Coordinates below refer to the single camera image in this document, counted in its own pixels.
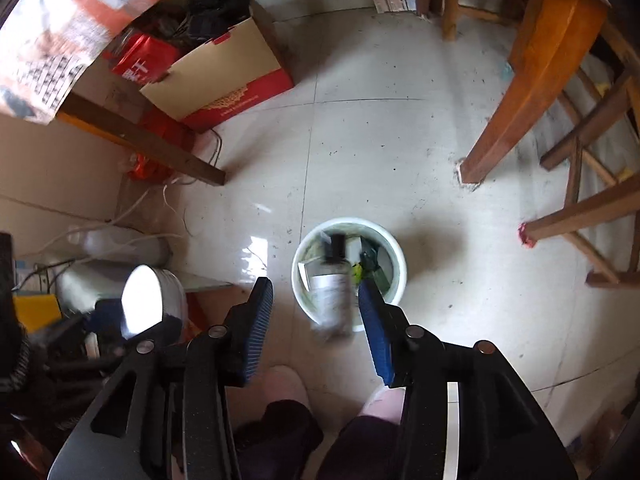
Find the tiled floor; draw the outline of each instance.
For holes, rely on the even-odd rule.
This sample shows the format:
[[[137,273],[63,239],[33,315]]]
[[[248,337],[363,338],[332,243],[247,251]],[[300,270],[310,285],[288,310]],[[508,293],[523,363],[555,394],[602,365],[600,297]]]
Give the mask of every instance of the tiled floor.
[[[175,245],[175,267],[244,292],[257,275],[273,281],[263,365],[300,373],[330,433],[380,383],[364,333],[319,346],[290,287],[301,237],[327,219],[360,216],[404,250],[409,321],[457,344],[495,342],[565,443],[612,396],[628,394],[640,368],[638,293],[586,288],[588,264],[574,248],[553,238],[529,250],[516,236],[522,221],[564,200],[567,169],[537,163],[547,139],[568,131],[563,112],[553,107],[474,192],[454,176],[508,86],[514,30],[462,18],[457,41],[443,43],[436,25],[413,15],[361,9],[280,23],[278,33],[297,86],[219,128],[228,184],[168,192],[193,235]],[[583,190],[594,182],[587,174]],[[182,229],[154,207],[165,228]],[[624,260],[629,233],[623,220],[588,235]],[[212,319],[228,301],[209,298]],[[235,416],[258,415],[259,403],[242,398],[232,401]]]

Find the red box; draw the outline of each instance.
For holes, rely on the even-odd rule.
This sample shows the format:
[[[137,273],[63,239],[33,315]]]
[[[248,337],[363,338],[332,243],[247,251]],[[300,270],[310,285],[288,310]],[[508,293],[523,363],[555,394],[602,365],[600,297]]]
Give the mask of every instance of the red box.
[[[293,88],[253,18],[175,62],[140,91],[169,117],[200,132]]]

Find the electrical cable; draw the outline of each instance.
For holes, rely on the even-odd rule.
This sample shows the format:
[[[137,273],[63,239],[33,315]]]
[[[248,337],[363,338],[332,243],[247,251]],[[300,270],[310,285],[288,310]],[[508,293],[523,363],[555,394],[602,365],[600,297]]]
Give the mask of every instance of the electrical cable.
[[[62,240],[62,238],[65,238],[69,235],[75,234],[75,233],[82,233],[84,231],[97,231],[100,229],[105,229],[107,227],[110,227],[114,224],[116,224],[117,222],[121,221],[124,217],[128,216],[135,208],[138,207],[138,205],[144,200],[144,198],[149,194],[149,191],[151,191],[151,187],[149,189],[147,189],[142,195],[140,195],[140,198],[137,199],[134,204],[127,209],[124,213],[122,213],[120,216],[118,216],[116,219],[111,220],[110,222],[107,222],[106,224],[96,224],[93,226],[83,226],[83,227],[78,227],[75,229],[69,229],[63,233],[60,233],[58,236],[56,236],[55,238],[52,238],[50,241],[48,241],[46,244],[44,244],[41,248],[39,248],[37,251],[33,252],[33,253],[27,253],[27,254],[21,254],[20,256],[17,256],[16,259],[17,260],[23,260],[29,256],[37,256],[40,253],[43,253],[45,250],[49,249],[54,243],[56,243],[59,240]]]
[[[54,283],[56,283],[56,280],[64,273],[67,272],[69,270],[69,267],[71,267],[74,264],[85,264],[88,262],[92,262],[94,260],[99,260],[101,257],[106,256],[107,254],[111,254],[116,252],[117,250],[120,250],[123,247],[129,246],[131,244],[134,244],[136,242],[141,242],[142,240],[149,240],[151,238],[184,238],[184,235],[178,235],[176,233],[160,233],[160,234],[153,234],[153,235],[146,235],[146,236],[141,236],[138,238],[133,238],[133,240],[129,240],[128,242],[125,242],[123,244],[119,244],[115,247],[112,247],[111,249],[108,249],[106,251],[103,251],[101,253],[98,254],[94,254],[94,256],[89,256],[87,258],[82,258],[81,260],[72,260],[69,265],[67,267],[65,267],[64,269],[62,269],[59,273],[57,273],[53,279],[50,281],[49,285],[47,285],[47,294],[50,293],[51,288],[53,287]],[[63,262],[55,265],[55,267],[62,265]]]
[[[29,274],[27,274],[26,277],[18,285],[14,286],[14,288],[11,289],[11,291],[12,292],[17,292],[18,290],[23,288],[24,284],[27,283],[33,276],[36,276],[37,274],[40,274],[43,270],[54,269],[55,267],[59,267],[60,265],[73,263],[75,260],[76,260],[75,258],[69,258],[68,260],[64,260],[64,261],[58,262],[56,264],[50,264],[50,265],[45,265],[45,266],[40,266],[40,265],[36,264],[36,269],[34,271],[30,272]]]
[[[218,143],[216,145],[216,149],[214,150],[213,154],[211,155],[211,158],[208,161],[208,164],[211,164],[213,162],[213,167],[216,167],[216,164],[218,163],[218,159],[220,158],[220,152],[222,151],[222,137],[220,137],[220,134],[216,131],[211,129],[210,130],[214,136],[216,137],[216,139],[218,140]],[[169,207],[169,209],[171,209],[175,215],[182,220],[182,223],[184,224],[184,229],[185,231],[187,231],[187,233],[189,234],[189,236],[193,237],[193,235],[191,234],[191,232],[189,231],[189,229],[187,228],[187,224],[186,221],[184,219],[184,215],[182,215],[182,217],[180,218],[180,215],[178,215],[178,212],[167,202],[166,200],[166,190],[167,187],[173,184],[177,184],[179,186],[190,186],[191,184],[193,184],[194,182],[196,182],[196,178],[194,178],[193,180],[191,180],[190,182],[180,182],[181,177],[178,177],[174,180],[172,180],[169,184],[164,184],[163,188],[162,188],[162,197],[164,198],[164,204],[166,206]],[[111,220],[110,222],[107,223],[100,223],[100,224],[96,224],[96,225],[89,225],[89,226],[83,226],[83,227],[79,227],[79,228],[75,228],[75,229],[69,229],[63,233],[60,233],[58,236],[56,236],[55,238],[52,238],[49,242],[47,242],[46,244],[44,244],[41,248],[39,248],[37,251],[33,252],[33,253],[27,253],[27,254],[22,254],[20,256],[17,256],[16,259],[24,259],[27,258],[28,256],[37,256],[38,254],[41,254],[42,252],[44,252],[46,249],[48,249],[49,247],[51,247],[53,244],[55,244],[57,241],[62,240],[62,238],[68,237],[71,234],[75,234],[75,233],[82,233],[85,231],[97,231],[100,229],[105,229],[107,227],[113,226],[115,224],[117,224],[118,222],[120,222],[122,219],[124,219],[125,217],[127,217],[135,208],[137,208],[140,203],[145,199],[145,197],[149,194],[149,192],[153,189],[153,187],[149,187],[142,195],[140,195],[140,197],[133,203],[133,205],[131,207],[129,207],[124,213],[122,213],[121,215],[119,215],[117,218]],[[138,240],[143,240],[143,239],[147,239],[147,238],[158,238],[158,237],[177,237],[177,238],[184,238],[183,235],[177,235],[177,234],[159,234],[159,235],[149,235],[146,237],[140,237],[140,238],[134,238],[133,240],[130,240],[129,242],[119,245],[115,248],[110,249],[109,251],[102,253],[102,254],[98,254],[96,256],[91,256],[89,258],[85,258],[84,260],[75,260],[74,263],[84,263],[87,261],[91,261],[91,260],[95,260],[96,258],[100,257],[100,256],[104,256],[105,254],[109,254],[113,251],[118,250],[121,247],[124,247],[126,245],[135,243]],[[55,277],[54,280],[57,279],[57,277],[62,274],[62,272],[65,272],[66,269],[63,269],[61,272],[59,272]]]
[[[220,158],[220,152],[222,151],[222,137],[220,137],[220,134],[214,129],[211,129],[210,132],[214,134],[214,136],[218,140],[218,143],[216,145],[216,149],[214,150],[214,152],[211,155],[211,158],[209,159],[207,164],[213,163],[213,167],[215,168],[216,164],[218,163],[218,159]],[[176,211],[176,209],[174,207],[172,207],[167,202],[167,199],[166,199],[166,190],[170,185],[177,184],[178,186],[190,186],[191,184],[194,184],[196,182],[196,180],[197,180],[197,178],[194,178],[190,182],[180,182],[180,179],[181,179],[181,177],[178,177],[178,178],[172,180],[169,184],[165,184],[164,185],[164,187],[162,188],[162,198],[164,199],[164,205],[167,206],[171,211],[174,212],[174,214],[176,215],[178,220],[182,221],[182,225],[184,226],[184,230],[187,231],[187,234],[191,238],[193,238],[193,234],[191,234],[191,231],[189,231],[189,228],[187,227],[187,221],[185,220],[185,215],[186,215],[186,212],[187,212],[187,208],[184,208],[184,210],[182,212],[182,216],[180,216],[178,214],[178,212]]]

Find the blue gripper pad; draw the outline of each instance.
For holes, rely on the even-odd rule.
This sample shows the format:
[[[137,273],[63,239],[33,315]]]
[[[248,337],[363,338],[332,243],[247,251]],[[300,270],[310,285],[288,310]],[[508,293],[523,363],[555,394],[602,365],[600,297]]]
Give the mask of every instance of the blue gripper pad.
[[[273,284],[268,278],[264,278],[264,280],[264,283],[256,282],[251,297],[247,301],[248,304],[252,304],[252,299],[255,301],[256,311],[254,323],[244,345],[244,380],[246,381],[255,374],[260,362],[262,344],[269,327],[271,307],[273,306]],[[253,298],[254,291],[257,293],[255,298]]]
[[[269,327],[273,305],[273,284],[265,277],[258,278],[246,303],[231,307],[224,324],[231,341],[220,359],[226,373],[227,386],[243,386],[255,373],[262,343]]]
[[[375,285],[367,286],[360,283],[358,288],[358,306],[364,323],[364,330],[369,341],[369,350],[376,367],[376,373],[382,377],[386,386],[391,386],[395,377],[394,366],[391,361],[391,342],[385,334],[382,321],[378,315],[376,304],[384,301]]]

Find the white container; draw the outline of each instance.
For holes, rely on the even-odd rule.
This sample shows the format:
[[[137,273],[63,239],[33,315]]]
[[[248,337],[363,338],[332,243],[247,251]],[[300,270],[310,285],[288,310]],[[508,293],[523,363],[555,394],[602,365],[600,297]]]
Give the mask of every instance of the white container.
[[[165,238],[148,238],[126,227],[108,226],[70,234],[69,243],[78,245],[87,256],[132,265],[162,267],[171,256]]]
[[[291,284],[293,286],[293,294],[296,297],[300,308],[304,310],[313,322],[318,322],[318,316],[315,305],[311,301],[309,292],[306,291],[305,286],[300,278],[300,272],[298,270],[298,263],[306,259],[306,252],[309,247],[316,241],[321,232],[327,234],[339,232],[344,233],[347,236],[363,236],[372,240],[389,254],[391,258],[391,264],[393,267],[393,278],[391,280],[391,287],[384,295],[385,303],[398,305],[400,299],[404,294],[404,288],[406,287],[406,260],[404,259],[404,253],[400,248],[400,245],[395,238],[383,227],[380,227],[369,220],[354,217],[334,218],[328,220],[313,228],[308,235],[300,242],[296,250],[296,254],[293,256],[293,263],[291,264]],[[361,332],[364,330],[362,318],[360,317],[360,311],[358,315],[353,319],[353,331]]]

